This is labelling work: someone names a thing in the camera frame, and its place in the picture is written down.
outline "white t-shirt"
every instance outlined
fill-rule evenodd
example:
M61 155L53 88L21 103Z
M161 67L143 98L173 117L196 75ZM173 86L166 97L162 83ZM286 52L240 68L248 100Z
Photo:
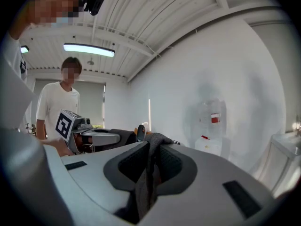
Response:
M1 43L0 61L1 65L5 63L12 67L17 76L25 83L24 86L26 86L27 69L26 62L22 57L20 42L13 39L9 33L5 35ZM22 132L27 133L25 115L19 128Z
M61 109L79 114L79 92L65 91L59 82L46 85L41 91L38 107L37 120L45 120L48 139L59 138L55 126Z

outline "gray fabric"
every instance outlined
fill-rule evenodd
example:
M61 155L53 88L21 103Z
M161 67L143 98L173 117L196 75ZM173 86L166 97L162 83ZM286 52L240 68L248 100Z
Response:
M155 155L161 144L174 143L160 133L148 134L145 141L150 144L150 150L146 169L141 174L135 187L136 202L139 218L142 219L156 200L156 187L160 183L160 175L157 166L155 166Z

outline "hand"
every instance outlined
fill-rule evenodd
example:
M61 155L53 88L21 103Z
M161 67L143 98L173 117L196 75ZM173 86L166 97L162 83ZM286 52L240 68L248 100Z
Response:
M41 140L41 143L44 145L51 145L56 148L59 156L73 156L74 153L70 151L70 149L67 147L67 144L62 138L57 138L53 140Z

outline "man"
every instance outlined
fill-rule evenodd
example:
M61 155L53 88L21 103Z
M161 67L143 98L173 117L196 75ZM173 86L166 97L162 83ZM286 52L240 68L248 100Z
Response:
M56 18L74 16L81 11L82 6L82 0L29 0L15 17L9 32L2 41L1 66L10 66L17 76L25 81L26 64L22 63L19 43L22 33L31 24L53 23L56 22ZM54 146L60 156L72 155L62 139L44 140L41 143Z
M62 81L50 83L41 91L37 107L37 138L45 139L44 125L48 139L59 138L55 130L61 109L79 114L79 93L72 85L81 73L82 66L77 58L67 58L61 68Z

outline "white ceiling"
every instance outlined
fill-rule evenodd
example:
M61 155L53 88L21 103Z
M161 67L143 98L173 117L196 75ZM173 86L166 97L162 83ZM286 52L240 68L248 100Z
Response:
M35 26L20 42L29 70L51 73L69 56L78 57L84 70L99 76L130 81L169 45L197 27L237 11L279 6L274 0L105 0L93 17L80 13L68 25ZM66 52L64 43L110 48L114 58ZM88 65L92 58L94 65Z

